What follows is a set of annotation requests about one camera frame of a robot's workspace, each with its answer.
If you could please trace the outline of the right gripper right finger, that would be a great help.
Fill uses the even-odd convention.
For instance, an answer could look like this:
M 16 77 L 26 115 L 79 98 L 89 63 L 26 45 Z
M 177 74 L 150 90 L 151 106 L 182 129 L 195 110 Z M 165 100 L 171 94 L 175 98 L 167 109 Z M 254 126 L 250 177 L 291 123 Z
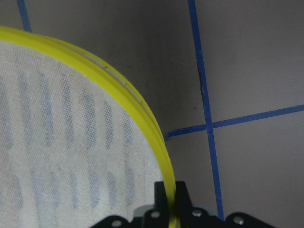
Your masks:
M 175 210 L 177 214 L 190 214 L 192 202 L 184 181 L 176 181 Z

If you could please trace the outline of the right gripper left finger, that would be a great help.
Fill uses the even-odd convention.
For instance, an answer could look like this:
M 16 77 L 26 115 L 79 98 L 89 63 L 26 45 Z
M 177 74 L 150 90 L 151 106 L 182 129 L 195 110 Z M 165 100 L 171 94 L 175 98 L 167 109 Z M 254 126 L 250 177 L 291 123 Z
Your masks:
M 163 181 L 154 183 L 154 208 L 161 214 L 169 214 L 169 204 Z

